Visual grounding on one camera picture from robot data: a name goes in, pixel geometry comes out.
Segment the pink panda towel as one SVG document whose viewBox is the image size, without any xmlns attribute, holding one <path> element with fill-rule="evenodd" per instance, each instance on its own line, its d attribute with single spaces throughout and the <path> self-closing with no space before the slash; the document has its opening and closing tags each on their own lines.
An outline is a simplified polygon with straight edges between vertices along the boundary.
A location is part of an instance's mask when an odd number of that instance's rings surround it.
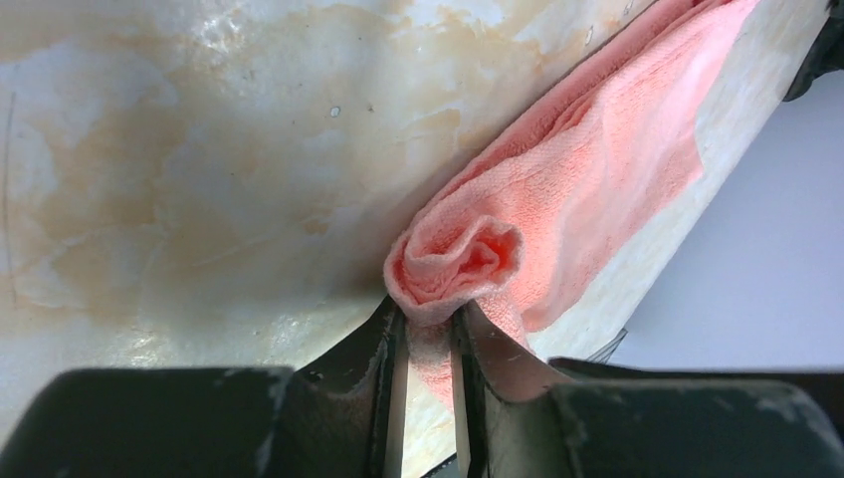
<svg viewBox="0 0 844 478">
<path fill-rule="evenodd" d="M 699 107 L 751 1 L 658 1 L 578 65 L 413 218 L 383 268 L 410 361 L 452 401 L 451 315 L 476 302 L 520 344 L 702 173 Z"/>
</svg>

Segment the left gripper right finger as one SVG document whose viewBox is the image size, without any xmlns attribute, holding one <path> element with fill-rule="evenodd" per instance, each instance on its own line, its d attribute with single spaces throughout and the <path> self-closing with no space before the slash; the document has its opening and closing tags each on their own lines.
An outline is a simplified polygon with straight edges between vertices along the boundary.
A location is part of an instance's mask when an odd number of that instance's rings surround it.
<svg viewBox="0 0 844 478">
<path fill-rule="evenodd" d="M 541 360 L 469 303 L 452 318 L 465 477 L 839 477 L 843 375 Z"/>
</svg>

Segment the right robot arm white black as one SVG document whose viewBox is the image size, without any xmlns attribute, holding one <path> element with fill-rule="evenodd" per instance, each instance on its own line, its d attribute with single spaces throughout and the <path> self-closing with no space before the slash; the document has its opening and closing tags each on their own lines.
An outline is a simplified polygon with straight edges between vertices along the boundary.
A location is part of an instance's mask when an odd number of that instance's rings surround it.
<svg viewBox="0 0 844 478">
<path fill-rule="evenodd" d="M 823 75 L 843 70 L 843 2 L 829 1 L 827 11 L 828 19 L 784 95 L 784 103 L 802 97 Z"/>
</svg>

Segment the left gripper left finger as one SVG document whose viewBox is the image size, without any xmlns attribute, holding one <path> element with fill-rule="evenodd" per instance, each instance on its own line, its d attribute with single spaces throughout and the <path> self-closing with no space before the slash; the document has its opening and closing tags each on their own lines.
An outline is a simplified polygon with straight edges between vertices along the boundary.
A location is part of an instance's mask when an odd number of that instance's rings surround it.
<svg viewBox="0 0 844 478">
<path fill-rule="evenodd" d="M 88 368 L 33 399 L 5 477 L 397 477 L 405 319 L 391 300 L 301 368 Z"/>
</svg>

